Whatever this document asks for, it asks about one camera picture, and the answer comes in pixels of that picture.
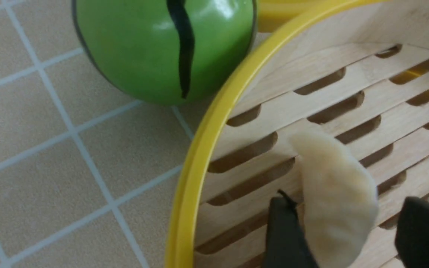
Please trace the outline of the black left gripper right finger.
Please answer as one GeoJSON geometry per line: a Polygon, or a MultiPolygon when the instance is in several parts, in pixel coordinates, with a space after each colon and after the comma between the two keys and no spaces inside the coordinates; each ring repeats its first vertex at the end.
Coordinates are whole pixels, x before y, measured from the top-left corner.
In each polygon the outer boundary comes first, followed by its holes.
{"type": "Polygon", "coordinates": [[[400,210],[395,248],[405,268],[429,268],[429,202],[407,197],[400,210]]]}

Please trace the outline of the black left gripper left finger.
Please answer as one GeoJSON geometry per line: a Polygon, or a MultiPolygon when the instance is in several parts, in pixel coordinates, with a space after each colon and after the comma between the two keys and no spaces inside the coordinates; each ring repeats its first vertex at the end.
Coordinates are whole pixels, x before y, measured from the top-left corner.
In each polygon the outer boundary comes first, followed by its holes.
{"type": "Polygon", "coordinates": [[[300,227],[297,203],[283,190],[272,197],[268,210],[264,268],[317,268],[300,227]]]}

